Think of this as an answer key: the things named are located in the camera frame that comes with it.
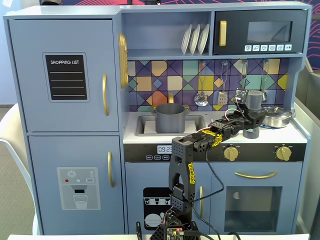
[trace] toy kitchen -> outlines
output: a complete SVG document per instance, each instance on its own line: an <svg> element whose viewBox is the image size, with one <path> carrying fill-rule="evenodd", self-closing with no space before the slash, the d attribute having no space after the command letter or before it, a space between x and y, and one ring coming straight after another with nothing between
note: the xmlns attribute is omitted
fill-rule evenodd
<svg viewBox="0 0 320 240"><path fill-rule="evenodd" d="M246 111L263 122L207 152L224 189L195 211L220 234L294 234L311 138L293 106L311 14L279 1L4 16L41 234L135 234L138 221L153 234L171 208L172 140ZM221 184L194 156L198 199Z"/></svg>

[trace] gray pot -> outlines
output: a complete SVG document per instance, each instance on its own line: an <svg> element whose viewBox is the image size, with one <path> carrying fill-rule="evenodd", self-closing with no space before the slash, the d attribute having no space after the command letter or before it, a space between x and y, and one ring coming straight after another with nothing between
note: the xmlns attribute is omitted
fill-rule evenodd
<svg viewBox="0 0 320 240"><path fill-rule="evenodd" d="M158 134L182 134L189 109L181 104L166 103L157 106L152 114L155 116L155 131Z"/></svg>
<svg viewBox="0 0 320 240"><path fill-rule="evenodd" d="M284 108L277 106L268 106L264 108L267 114L263 124L272 128L284 128L290 123L292 113Z"/></svg>

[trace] oven window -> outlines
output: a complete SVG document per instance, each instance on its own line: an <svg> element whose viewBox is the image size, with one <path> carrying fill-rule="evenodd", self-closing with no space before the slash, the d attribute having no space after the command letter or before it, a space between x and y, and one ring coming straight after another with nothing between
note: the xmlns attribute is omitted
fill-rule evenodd
<svg viewBox="0 0 320 240"><path fill-rule="evenodd" d="M290 42L292 21L250 21L248 43Z"/></svg>
<svg viewBox="0 0 320 240"><path fill-rule="evenodd" d="M281 186L227 186L225 232L275 232Z"/></svg>

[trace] colorful tile backsplash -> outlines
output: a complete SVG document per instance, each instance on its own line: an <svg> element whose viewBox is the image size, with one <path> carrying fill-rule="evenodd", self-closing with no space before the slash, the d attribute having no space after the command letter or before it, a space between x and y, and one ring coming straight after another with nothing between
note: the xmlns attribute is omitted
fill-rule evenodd
<svg viewBox="0 0 320 240"><path fill-rule="evenodd" d="M152 106L165 104L173 93L174 102L189 105L191 111L225 111L235 108L231 101L236 89L245 84L247 90L260 90L263 79L268 100L263 106L282 107L285 97L289 59L269 59L269 67L262 59L249 59L247 75L242 59L228 59L227 67L222 60L151 60L129 61L130 110L150 112ZM197 106L195 95L202 89L208 95L207 106ZM218 94L228 93L228 104L218 105Z"/></svg>

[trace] gold door handle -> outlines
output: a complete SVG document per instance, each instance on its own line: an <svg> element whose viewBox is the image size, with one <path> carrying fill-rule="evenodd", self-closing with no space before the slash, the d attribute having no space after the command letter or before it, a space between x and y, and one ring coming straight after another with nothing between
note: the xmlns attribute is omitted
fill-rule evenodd
<svg viewBox="0 0 320 240"><path fill-rule="evenodd" d="M220 21L220 39L219 46L224 47L227 44L227 21Z"/></svg>
<svg viewBox="0 0 320 240"><path fill-rule="evenodd" d="M121 87L125 88L128 85L128 51L127 39L122 34L118 35L119 45L119 63L120 63L120 83Z"/></svg>
<svg viewBox="0 0 320 240"><path fill-rule="evenodd" d="M108 175L109 175L109 182L111 187L113 188L115 186L114 180L112 179L112 166L111 166L111 161L112 161L112 154L110 151L108 151Z"/></svg>
<svg viewBox="0 0 320 240"><path fill-rule="evenodd" d="M274 177L278 173L276 171L274 171L274 172L271 172L267 175L262 175L262 176L249 175L249 174L246 174L243 172L235 172L234 174L239 177L243 177L243 178L247 178L247 179L269 179L269 178Z"/></svg>
<svg viewBox="0 0 320 240"><path fill-rule="evenodd" d="M204 188L202 186L199 187L199 192L200 192L200 198L203 198L204 197ZM200 200L200 217L202 217L204 213L204 200Z"/></svg>
<svg viewBox="0 0 320 240"><path fill-rule="evenodd" d="M106 116L109 116L109 108L107 103L107 75L104 73L102 77L102 95L103 95L103 105L104 112Z"/></svg>

